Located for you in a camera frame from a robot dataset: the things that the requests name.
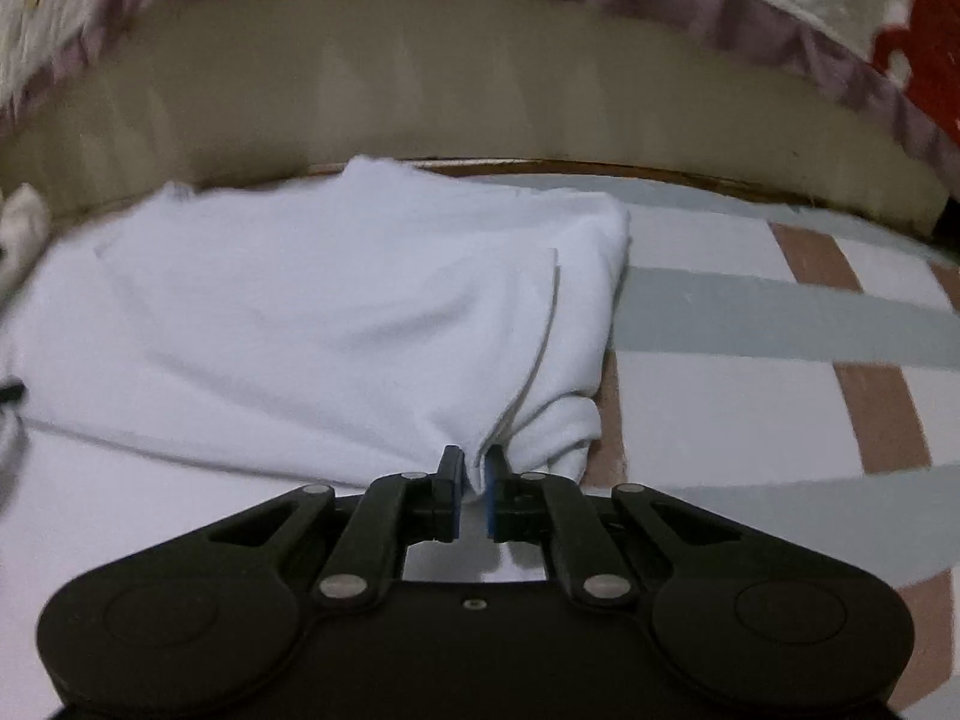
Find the mattress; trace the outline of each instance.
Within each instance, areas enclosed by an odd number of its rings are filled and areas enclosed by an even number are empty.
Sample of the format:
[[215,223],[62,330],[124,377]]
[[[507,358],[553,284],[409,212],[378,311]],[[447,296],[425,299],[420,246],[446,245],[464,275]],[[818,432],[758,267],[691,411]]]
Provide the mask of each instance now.
[[[856,218],[639,179],[489,176],[606,191],[632,242],[583,486],[631,481],[861,566],[917,628],[893,706],[960,715],[960,271]],[[0,487],[0,717],[54,712],[32,629],[71,577],[293,488],[27,424]],[[411,579],[539,578],[482,538],[411,551]]]

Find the red pattern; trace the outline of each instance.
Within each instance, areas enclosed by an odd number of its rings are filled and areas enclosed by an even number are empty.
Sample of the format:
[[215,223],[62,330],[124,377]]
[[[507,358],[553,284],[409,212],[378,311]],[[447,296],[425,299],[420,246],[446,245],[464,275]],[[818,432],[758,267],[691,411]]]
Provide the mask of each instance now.
[[886,73],[897,51],[910,62],[907,98],[960,143],[960,0],[914,0],[908,25],[877,33],[872,66]]

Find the brown stripe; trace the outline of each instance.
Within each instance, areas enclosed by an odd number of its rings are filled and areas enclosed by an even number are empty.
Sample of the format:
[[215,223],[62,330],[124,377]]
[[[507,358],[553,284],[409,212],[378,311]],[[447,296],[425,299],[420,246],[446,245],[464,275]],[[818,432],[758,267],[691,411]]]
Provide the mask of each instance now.
[[860,293],[860,282],[832,236],[771,221],[776,242],[800,284]]
[[601,437],[587,455],[585,487],[611,488],[627,481],[627,460],[623,451],[623,422],[620,416],[620,381],[616,354],[608,349],[603,357],[600,389],[594,398],[600,410]]
[[913,615],[916,644],[896,684],[890,706],[896,712],[915,704],[953,673],[953,590],[950,572],[898,590]]
[[960,268],[948,268],[937,263],[930,263],[934,277],[940,282],[954,311],[960,311]]
[[834,362],[866,473],[930,465],[923,426],[898,365]]

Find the screw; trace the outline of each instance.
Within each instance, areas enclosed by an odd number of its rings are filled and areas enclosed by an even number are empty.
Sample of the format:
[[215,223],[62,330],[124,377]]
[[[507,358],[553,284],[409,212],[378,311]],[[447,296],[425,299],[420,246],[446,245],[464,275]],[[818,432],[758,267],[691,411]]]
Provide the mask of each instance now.
[[320,580],[320,592],[328,598],[355,598],[367,589],[367,580],[356,574],[333,574]]
[[584,590],[604,601],[620,598],[630,592],[630,588],[630,581],[616,574],[595,574],[584,582]]

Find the beige padded panel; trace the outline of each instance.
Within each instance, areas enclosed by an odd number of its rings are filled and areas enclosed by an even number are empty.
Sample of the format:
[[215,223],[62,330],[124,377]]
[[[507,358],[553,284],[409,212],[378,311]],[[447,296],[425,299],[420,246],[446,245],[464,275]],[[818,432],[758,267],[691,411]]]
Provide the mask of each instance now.
[[64,211],[357,152],[689,170],[928,232],[947,192],[880,129],[659,25],[540,0],[209,0],[147,14],[0,143]]

